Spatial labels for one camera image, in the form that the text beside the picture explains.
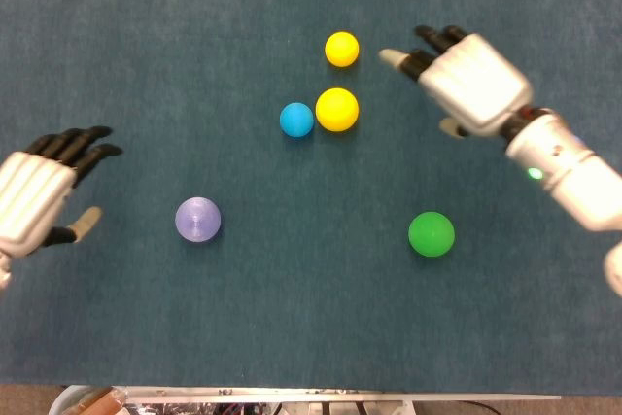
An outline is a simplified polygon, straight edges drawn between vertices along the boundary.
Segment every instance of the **floor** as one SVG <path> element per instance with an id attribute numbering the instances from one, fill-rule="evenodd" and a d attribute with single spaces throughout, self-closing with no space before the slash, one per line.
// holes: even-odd
<path id="1" fill-rule="evenodd" d="M 47 415 L 63 388 L 0 385 L 0 415 Z M 487 402 L 502 415 L 619 415 L 622 398 Z M 491 415 L 494 412 L 463 402 L 417 402 L 417 415 Z"/>

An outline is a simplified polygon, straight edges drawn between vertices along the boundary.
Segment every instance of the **green led light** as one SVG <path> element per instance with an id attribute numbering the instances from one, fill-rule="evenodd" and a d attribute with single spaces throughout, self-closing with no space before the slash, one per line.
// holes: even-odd
<path id="1" fill-rule="evenodd" d="M 541 180 L 544 177 L 544 173 L 540 169 L 536 169 L 535 167 L 530 167 L 527 169 L 527 173 L 534 180 Z"/>

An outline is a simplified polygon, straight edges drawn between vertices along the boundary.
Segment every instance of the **white robotic hand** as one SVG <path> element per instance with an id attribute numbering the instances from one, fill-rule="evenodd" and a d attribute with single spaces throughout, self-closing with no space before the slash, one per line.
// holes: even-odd
<path id="1" fill-rule="evenodd" d="M 73 188 L 101 159 L 122 153 L 110 144 L 88 148 L 111 132 L 94 126 L 45 135 L 0 166 L 0 290 L 10 281 L 11 259 L 80 241 L 97 223 L 101 210 L 91 207 L 72 225 L 52 226 Z"/>
<path id="2" fill-rule="evenodd" d="M 452 136 L 501 136 L 505 153 L 589 230 L 622 230 L 622 177 L 548 109 L 533 108 L 525 76 L 478 34 L 458 26 L 415 34 L 438 53 L 384 49 L 380 57 L 418 82 L 449 118 Z M 605 276 L 622 295 L 622 242 L 605 260 Z"/>

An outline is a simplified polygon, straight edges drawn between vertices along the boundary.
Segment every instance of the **purple ball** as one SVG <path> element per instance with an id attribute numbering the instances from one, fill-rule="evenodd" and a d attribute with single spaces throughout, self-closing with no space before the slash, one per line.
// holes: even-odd
<path id="1" fill-rule="evenodd" d="M 205 242 L 221 228 L 221 212 L 207 198 L 190 198 L 177 209 L 175 226 L 180 235 L 190 242 Z"/>

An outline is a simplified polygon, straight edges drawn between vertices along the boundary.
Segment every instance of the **cable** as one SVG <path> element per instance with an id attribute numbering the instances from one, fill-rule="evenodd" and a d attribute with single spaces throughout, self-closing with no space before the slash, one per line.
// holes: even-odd
<path id="1" fill-rule="evenodd" d="M 496 408 L 493 408 L 490 405 L 486 405 L 485 403 L 474 402 L 472 400 L 458 400 L 458 402 L 467 403 L 469 405 L 475 405 L 476 407 L 485 408 L 486 410 L 490 410 L 491 412 L 495 413 L 496 415 L 501 415 L 501 412 L 499 412 Z"/>

